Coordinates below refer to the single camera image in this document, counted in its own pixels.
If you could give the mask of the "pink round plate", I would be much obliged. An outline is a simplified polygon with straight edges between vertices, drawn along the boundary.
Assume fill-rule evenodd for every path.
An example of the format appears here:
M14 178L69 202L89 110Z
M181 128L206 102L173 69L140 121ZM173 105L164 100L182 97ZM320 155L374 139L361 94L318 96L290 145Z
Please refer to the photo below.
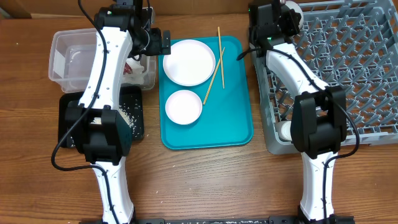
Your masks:
M197 86L215 71L213 51L199 40L187 39L172 44L171 54L162 62L166 76L181 86Z

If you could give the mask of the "red snack wrapper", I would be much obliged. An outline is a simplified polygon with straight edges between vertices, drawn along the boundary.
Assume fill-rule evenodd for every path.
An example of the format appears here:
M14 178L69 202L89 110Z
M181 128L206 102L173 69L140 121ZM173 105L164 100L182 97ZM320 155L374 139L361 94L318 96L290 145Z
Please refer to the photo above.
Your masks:
M124 66L123 74L127 75L127 74L131 74L131 73L132 73L132 68L126 63Z

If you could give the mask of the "white napkin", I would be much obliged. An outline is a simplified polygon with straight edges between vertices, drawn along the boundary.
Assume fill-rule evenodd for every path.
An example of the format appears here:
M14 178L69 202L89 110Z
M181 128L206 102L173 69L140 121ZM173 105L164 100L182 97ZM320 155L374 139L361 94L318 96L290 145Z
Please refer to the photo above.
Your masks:
M132 85L143 85L144 66L142 66L140 62L135 61L133 58L128 58L126 63L132 68L132 73L127 75L123 74L123 82Z

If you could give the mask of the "rice food waste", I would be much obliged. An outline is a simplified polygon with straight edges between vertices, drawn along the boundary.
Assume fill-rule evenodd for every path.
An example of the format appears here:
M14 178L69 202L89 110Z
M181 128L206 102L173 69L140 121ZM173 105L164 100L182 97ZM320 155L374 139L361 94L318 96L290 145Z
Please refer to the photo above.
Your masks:
M68 93L60 99L63 107L76 106L83 92ZM144 118L142 109L142 94L140 91L135 93L123 93L119 97L119 112L129 125L132 131L132 141L140 141L144 138Z

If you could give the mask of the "cream plastic cup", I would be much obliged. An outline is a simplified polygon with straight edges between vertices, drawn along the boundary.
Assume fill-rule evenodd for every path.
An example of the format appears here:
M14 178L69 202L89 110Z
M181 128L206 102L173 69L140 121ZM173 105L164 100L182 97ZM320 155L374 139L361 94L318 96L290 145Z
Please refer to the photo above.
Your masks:
M292 141L291 137L291 121L280 121L275 124L275 130L282 141Z

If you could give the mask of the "grey-white bowl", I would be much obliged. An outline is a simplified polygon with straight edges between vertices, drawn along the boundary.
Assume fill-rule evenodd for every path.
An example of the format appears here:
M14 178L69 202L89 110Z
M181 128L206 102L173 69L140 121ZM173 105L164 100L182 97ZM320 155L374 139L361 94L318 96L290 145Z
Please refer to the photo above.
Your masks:
M282 32L287 36L297 35L303 27L303 11L293 1L286 1L281 6L279 25Z

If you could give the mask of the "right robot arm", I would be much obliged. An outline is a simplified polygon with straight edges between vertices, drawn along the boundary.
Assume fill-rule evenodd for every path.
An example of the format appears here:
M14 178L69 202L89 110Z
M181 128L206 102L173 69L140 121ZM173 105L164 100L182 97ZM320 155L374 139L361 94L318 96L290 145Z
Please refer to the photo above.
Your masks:
M257 72L272 72L294 100L290 121L279 136L292 142L303 161L303 195L296 223L352 223L335 215L331 188L335 157L346 139L346 97L300 58L291 37L302 27L302 11L292 1L249 4L250 51Z

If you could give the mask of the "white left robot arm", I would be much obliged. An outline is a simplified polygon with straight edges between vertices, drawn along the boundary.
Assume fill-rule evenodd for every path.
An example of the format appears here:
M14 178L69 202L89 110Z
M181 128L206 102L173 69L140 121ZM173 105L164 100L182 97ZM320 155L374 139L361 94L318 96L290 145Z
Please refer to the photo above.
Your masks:
M101 223L134 223L126 157L132 130L119 112L123 73L128 58L171 53L170 32L151 26L153 9L142 1L115 1L102 7L90 22L96 29L96 52L90 79L76 106L65 110L63 144L72 138L86 165L93 169L103 203Z

